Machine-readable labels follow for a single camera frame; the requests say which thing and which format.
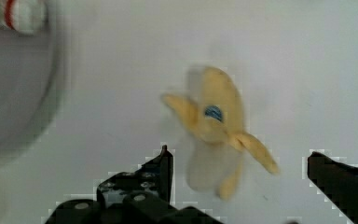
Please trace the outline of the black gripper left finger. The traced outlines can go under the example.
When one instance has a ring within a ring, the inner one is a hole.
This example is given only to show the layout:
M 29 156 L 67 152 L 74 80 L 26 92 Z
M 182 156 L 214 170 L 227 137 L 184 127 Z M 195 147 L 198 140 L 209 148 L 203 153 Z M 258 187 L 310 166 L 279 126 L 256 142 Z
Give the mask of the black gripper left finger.
M 45 224 L 223 224 L 194 206 L 171 205 L 173 155 L 166 146 L 133 172 L 104 180 L 96 198 L 59 204 Z

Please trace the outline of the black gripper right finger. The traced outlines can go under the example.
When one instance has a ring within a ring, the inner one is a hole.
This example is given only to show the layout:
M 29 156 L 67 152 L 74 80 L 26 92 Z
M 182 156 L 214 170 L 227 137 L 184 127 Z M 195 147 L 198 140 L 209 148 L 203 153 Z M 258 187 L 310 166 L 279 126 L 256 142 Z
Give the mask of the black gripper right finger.
M 341 213 L 358 224 L 358 167 L 314 151 L 307 158 L 307 176 Z

